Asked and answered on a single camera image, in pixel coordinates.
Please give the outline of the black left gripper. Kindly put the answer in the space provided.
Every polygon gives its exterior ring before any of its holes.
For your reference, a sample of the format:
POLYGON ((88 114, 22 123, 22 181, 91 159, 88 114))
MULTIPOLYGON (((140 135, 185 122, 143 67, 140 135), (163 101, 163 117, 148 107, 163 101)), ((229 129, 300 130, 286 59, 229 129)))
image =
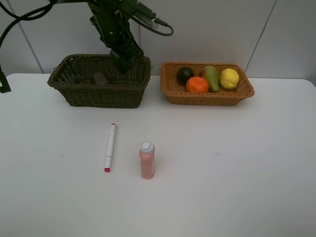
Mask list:
POLYGON ((130 31, 129 18, 112 7, 91 7, 91 23, 97 29, 101 41, 119 58, 142 57, 143 50, 130 31))

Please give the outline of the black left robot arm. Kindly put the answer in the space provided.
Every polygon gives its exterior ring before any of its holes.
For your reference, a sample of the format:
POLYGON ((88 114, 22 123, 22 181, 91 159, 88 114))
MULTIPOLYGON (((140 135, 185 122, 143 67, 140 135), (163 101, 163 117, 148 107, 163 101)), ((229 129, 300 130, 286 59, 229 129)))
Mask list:
POLYGON ((106 47, 127 58, 144 55, 130 30, 129 17, 122 10, 110 0, 90 0, 88 6, 93 14, 90 22, 106 47))

